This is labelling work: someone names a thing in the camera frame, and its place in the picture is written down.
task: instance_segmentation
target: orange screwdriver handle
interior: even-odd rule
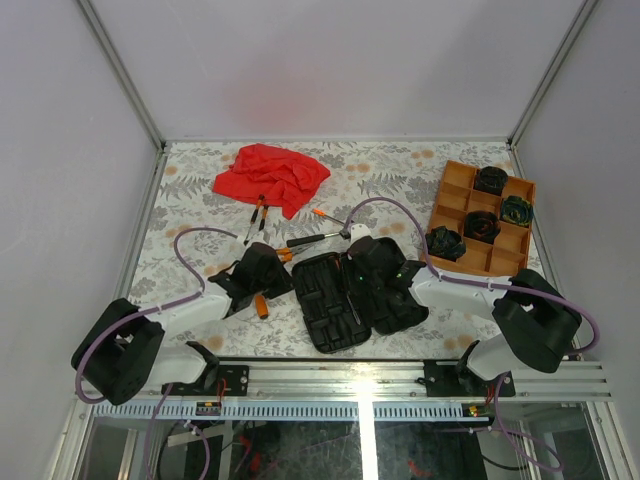
[[[251,215],[251,225],[256,223],[256,218],[258,218],[258,210],[260,210],[260,206],[262,205],[263,201],[264,201],[264,195],[260,195],[258,197],[258,203],[256,203],[256,209],[253,211],[253,215]]]
[[[265,301],[262,295],[256,295],[256,310],[258,312],[258,316],[264,320],[269,316],[269,309],[267,308],[267,302]]]

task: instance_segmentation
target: metal bracket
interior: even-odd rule
[[[218,396],[219,385],[226,382],[224,397],[246,397],[249,392],[249,371],[248,365],[219,365],[217,382],[210,388],[205,389],[200,386],[179,385],[172,391],[173,395],[182,397],[213,397]]]
[[[425,360],[424,386],[427,388],[428,397],[481,397],[487,395],[491,385],[494,387],[498,386],[497,378],[490,382],[461,384],[456,369],[457,365],[457,360]],[[513,376],[511,372],[507,374],[499,393],[500,398],[515,397],[516,390],[513,386]]]

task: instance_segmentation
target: table surface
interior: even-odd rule
[[[174,143],[155,201],[144,245],[138,260],[130,300],[157,303],[193,293],[197,283],[178,262],[173,240],[192,226],[215,226],[244,236],[254,206],[211,192],[213,180],[235,159],[247,143]],[[316,158],[331,170],[310,204],[287,221],[279,208],[269,209],[266,236],[273,246],[288,238],[336,231],[336,225],[313,214],[313,208],[345,219],[360,201],[374,196],[394,198],[407,206],[423,225],[429,223],[438,185],[447,160],[484,167],[494,165],[513,174],[506,145],[501,142],[287,142],[272,143]],[[365,223],[374,236],[391,236],[407,258],[419,256],[419,236],[408,218],[395,206],[377,202],[366,205],[356,221]],[[298,255],[291,266],[324,252],[344,251],[347,242],[337,238],[319,242]],[[210,276],[242,256],[232,238],[194,233],[180,241],[181,252],[203,276]],[[542,273],[534,242],[529,268]],[[251,306],[222,321],[206,322],[178,335],[172,342],[203,343],[216,355],[243,357],[427,359],[458,357],[476,339],[499,333],[492,321],[459,311],[430,307],[420,325],[394,335],[375,331],[363,345],[331,355],[312,345],[295,293],[269,300],[269,317],[258,318]]]

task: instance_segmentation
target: wooden compartment tray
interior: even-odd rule
[[[536,184],[521,178],[509,177],[502,195],[492,195],[473,189],[479,168],[449,160],[444,169],[440,189],[429,221],[427,232],[444,225],[457,231],[467,246],[467,252],[455,262],[431,256],[436,267],[452,272],[483,276],[515,275],[527,266],[531,226],[519,227],[500,222],[500,233],[493,245],[464,236],[467,213],[484,210],[500,217],[502,199],[516,195],[535,201]]]

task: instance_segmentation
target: screwdriver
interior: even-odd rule
[[[269,309],[267,308],[267,302],[264,300],[264,297],[260,294],[255,296],[256,301],[256,311],[258,312],[258,317],[264,320],[269,316]]]
[[[251,215],[251,223],[249,223],[249,230],[247,230],[247,236],[244,237],[244,244],[246,245],[249,242],[249,234],[251,233],[251,227],[256,223],[256,219],[258,218],[258,211],[260,210],[260,205],[264,201],[264,195],[260,195],[258,197],[258,203],[256,203],[256,209],[253,211],[253,215]]]
[[[341,222],[337,218],[333,218],[333,217],[327,215],[322,210],[318,210],[317,208],[314,208],[313,209],[313,213],[315,213],[316,215],[320,215],[321,217],[324,217],[324,218],[326,218],[328,220],[331,220],[332,222],[337,223],[338,225],[342,225],[344,227],[344,222]]]
[[[305,245],[307,243],[319,242],[320,240],[324,240],[325,238],[335,237],[336,235],[340,235],[341,232],[335,233],[320,233],[318,235],[311,235],[310,237],[302,237],[302,238],[292,238],[287,240],[287,247],[297,247],[298,245]]]
[[[259,232],[264,230],[264,222],[267,219],[267,211],[268,210],[269,210],[269,205],[265,205],[264,207],[262,207],[262,220],[260,220],[260,227],[258,228]]]

